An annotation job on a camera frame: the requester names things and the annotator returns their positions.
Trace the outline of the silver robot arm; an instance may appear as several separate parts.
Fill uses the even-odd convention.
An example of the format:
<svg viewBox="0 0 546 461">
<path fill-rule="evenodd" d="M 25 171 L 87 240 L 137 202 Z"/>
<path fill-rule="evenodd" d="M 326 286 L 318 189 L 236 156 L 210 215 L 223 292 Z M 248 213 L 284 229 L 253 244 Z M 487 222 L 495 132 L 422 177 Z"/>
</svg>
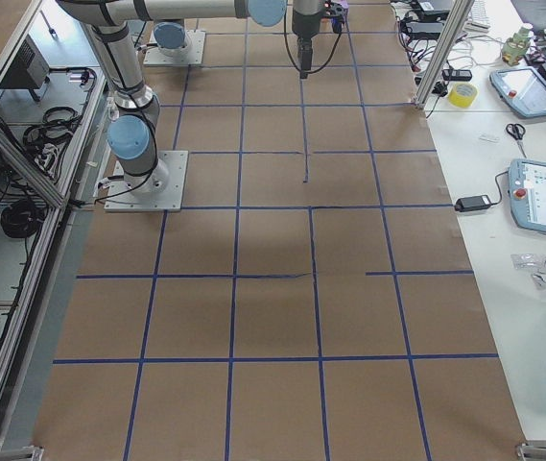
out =
<svg viewBox="0 0 546 461">
<path fill-rule="evenodd" d="M 119 116 L 107 141 L 124 172 L 128 192 L 152 198 L 167 187 L 169 171 L 156 147 L 159 101 L 143 77 L 128 22 L 140 19 L 176 25 L 191 18 L 248 18 L 264 25 L 259 15 L 272 12 L 274 25 L 286 10 L 283 3 L 260 1 L 59 1 L 79 21 L 113 91 Z"/>
<path fill-rule="evenodd" d="M 324 1 L 292 1 L 292 30 L 297 37 L 295 68 L 301 79 L 315 73 L 312 68 L 313 37 L 320 31 Z M 146 1 L 148 20 L 185 18 L 252 18 L 263 27 L 285 22 L 286 1 Z"/>
</svg>

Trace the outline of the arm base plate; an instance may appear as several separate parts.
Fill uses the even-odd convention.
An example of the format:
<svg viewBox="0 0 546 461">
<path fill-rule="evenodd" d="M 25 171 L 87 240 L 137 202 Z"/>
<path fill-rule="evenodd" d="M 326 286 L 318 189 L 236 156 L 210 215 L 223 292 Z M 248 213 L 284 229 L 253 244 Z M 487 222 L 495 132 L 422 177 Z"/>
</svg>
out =
<svg viewBox="0 0 546 461">
<path fill-rule="evenodd" d="M 127 180 L 113 182 L 105 200 L 106 212 L 180 211 L 185 186 L 187 151 L 159 151 L 157 167 L 147 181 L 127 175 Z"/>
<path fill-rule="evenodd" d="M 204 30 L 186 30 L 185 44 L 175 49 L 149 47 L 144 65 L 149 67 L 185 67 L 202 64 L 206 33 Z"/>
</svg>

